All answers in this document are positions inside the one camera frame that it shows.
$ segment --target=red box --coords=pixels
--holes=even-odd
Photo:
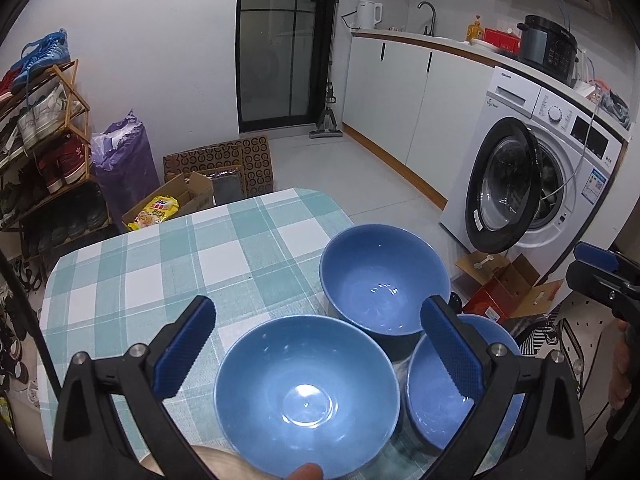
[[[520,52],[520,38],[514,34],[507,34],[501,30],[486,28],[484,30],[484,38],[482,39],[487,43],[491,43],[498,48],[503,48],[514,54]]]
[[[481,285],[463,312],[498,323],[546,314],[564,281],[534,286],[540,275],[522,254],[510,262],[501,254],[476,251],[460,258],[456,266]]]

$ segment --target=countertop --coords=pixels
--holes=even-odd
[[[460,43],[459,41],[450,40],[449,38],[424,36],[422,34],[412,34],[410,32],[392,32],[390,30],[361,30],[359,32],[354,32],[353,35],[364,38],[388,38],[389,40],[401,42],[402,40],[405,40],[405,42],[409,42],[411,44],[422,44],[423,46],[428,48],[434,48],[435,50],[445,50],[446,52],[449,52],[451,54],[459,54],[460,56],[470,57],[471,59],[484,58],[491,65],[502,66],[507,69],[511,68],[528,76],[533,80],[539,81],[545,87],[566,97],[569,101],[574,102],[574,104],[580,106],[590,114],[593,114],[593,111],[596,107],[596,105],[589,101],[586,97],[581,96],[580,94],[578,94],[578,92],[576,92],[569,86],[562,84],[551,76],[548,76],[540,72],[539,70],[536,70],[535,68],[527,66],[524,63],[520,63],[519,61],[510,59],[495,52],[491,52],[490,50],[486,50],[484,48],[473,47],[466,43]],[[609,115],[609,113],[601,110],[598,112],[597,117],[601,122],[605,123],[609,128],[615,131],[627,142],[630,140],[629,132],[625,130],[622,127],[622,124],[615,120],[615,118]]]

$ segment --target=yellow bottle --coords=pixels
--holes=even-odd
[[[466,28],[466,40],[482,40],[484,28],[480,25],[480,16],[476,14],[476,20]]]

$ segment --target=washing machine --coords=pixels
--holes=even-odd
[[[537,83],[496,68],[440,217],[469,251],[524,254],[541,277],[586,229],[622,143]]]

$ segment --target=plaid tablecloth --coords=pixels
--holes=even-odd
[[[322,250],[350,227],[327,195],[289,189],[201,211],[111,238],[61,258],[47,283],[40,326],[62,382],[71,356],[123,354],[149,343],[197,294],[218,318],[168,412],[192,444],[230,450],[213,409],[225,351],[252,327],[288,314],[326,314],[318,269]],[[402,375],[402,365],[398,368]],[[56,399],[38,364],[40,411],[51,449]],[[131,445],[147,453],[124,398],[116,407]],[[433,461],[408,424],[350,479],[420,478]]]

